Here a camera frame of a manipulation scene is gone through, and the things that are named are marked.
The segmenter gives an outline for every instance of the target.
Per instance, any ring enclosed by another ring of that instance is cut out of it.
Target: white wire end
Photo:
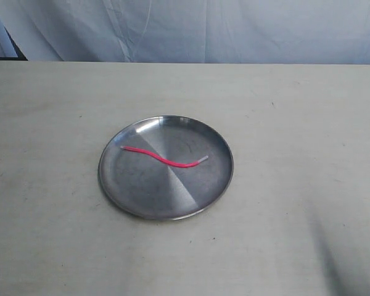
[[[208,159],[208,155],[206,155],[206,156],[205,156],[205,157],[203,157],[203,158],[200,158],[200,159],[199,159],[199,163],[200,163],[200,162],[203,162],[204,160],[207,160],[207,159]]]

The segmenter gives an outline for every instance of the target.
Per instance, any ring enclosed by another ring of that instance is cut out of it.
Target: stainless steel plate
[[[208,160],[193,168],[175,168],[120,146],[146,149],[174,162]],[[120,131],[104,149],[99,181],[108,198],[145,219],[176,220],[201,212],[220,198],[233,174],[225,140],[204,123],[160,116]]]

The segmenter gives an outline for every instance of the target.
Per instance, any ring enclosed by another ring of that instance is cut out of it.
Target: red wire
[[[178,163],[178,162],[172,162],[170,160],[167,160],[163,157],[160,157],[159,155],[151,152],[151,151],[148,151],[148,150],[144,150],[144,149],[140,149],[140,148],[135,148],[135,147],[130,147],[130,146],[121,146],[122,149],[124,150],[127,150],[127,151],[132,151],[132,152],[138,152],[138,153],[143,153],[143,154],[147,154],[153,158],[156,158],[157,160],[169,165],[169,166],[172,166],[172,167],[176,167],[176,168],[192,168],[192,167],[195,167],[197,166],[198,164],[200,164],[200,162],[203,162],[204,160],[206,160],[208,158],[208,155],[206,155],[205,157],[199,159],[198,161],[196,162],[191,162],[191,163]]]

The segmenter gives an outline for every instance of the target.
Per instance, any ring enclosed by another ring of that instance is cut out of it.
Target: table
[[[144,221],[97,164],[164,114],[221,133],[234,176]],[[0,62],[0,295],[370,295],[370,66]]]

